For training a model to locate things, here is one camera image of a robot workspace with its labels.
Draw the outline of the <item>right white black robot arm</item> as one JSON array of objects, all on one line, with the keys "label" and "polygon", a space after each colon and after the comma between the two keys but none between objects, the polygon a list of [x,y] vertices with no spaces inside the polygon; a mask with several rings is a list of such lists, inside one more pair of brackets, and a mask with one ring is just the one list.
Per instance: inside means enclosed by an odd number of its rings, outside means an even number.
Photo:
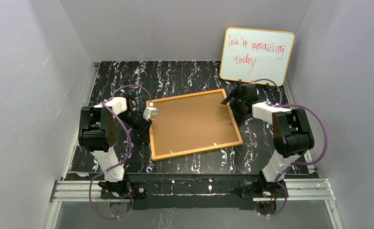
[{"label": "right white black robot arm", "polygon": [[251,114],[273,127],[274,152],[260,171],[256,186],[262,189],[280,187],[289,168],[306,151],[314,147],[314,137],[306,112],[262,101],[254,84],[239,83],[224,100],[235,116]]}]

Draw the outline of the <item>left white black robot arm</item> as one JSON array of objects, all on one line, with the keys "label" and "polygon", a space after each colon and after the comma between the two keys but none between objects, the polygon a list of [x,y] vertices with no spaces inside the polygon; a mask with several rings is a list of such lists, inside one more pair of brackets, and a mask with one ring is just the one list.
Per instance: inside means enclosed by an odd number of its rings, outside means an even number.
[{"label": "left white black robot arm", "polygon": [[129,125],[137,137],[147,143],[151,116],[156,114],[158,109],[152,102],[143,112],[134,110],[131,97],[113,97],[98,105],[81,108],[78,142],[97,160],[105,181],[120,182],[125,176],[124,161],[119,161],[114,150],[114,121],[122,126]]}]

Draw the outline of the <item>whiteboard with red writing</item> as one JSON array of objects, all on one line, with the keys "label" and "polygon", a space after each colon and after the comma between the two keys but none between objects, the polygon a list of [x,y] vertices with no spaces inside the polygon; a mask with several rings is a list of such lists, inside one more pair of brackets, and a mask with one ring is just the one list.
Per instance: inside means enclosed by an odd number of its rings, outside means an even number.
[{"label": "whiteboard with red writing", "polygon": [[266,84],[285,82],[295,34],[229,27],[225,31],[219,76],[223,80]]}]

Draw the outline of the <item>aluminium rail with black bases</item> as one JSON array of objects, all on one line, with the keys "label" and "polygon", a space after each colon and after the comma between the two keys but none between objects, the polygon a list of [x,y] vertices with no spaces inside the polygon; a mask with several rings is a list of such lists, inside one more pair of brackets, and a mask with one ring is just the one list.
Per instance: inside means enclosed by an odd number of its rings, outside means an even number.
[{"label": "aluminium rail with black bases", "polygon": [[52,202],[130,203],[136,210],[154,208],[239,208],[264,202],[335,200],[326,178],[289,175],[286,190],[258,192],[254,175],[131,173],[122,194],[102,188],[100,180],[58,181]]}]

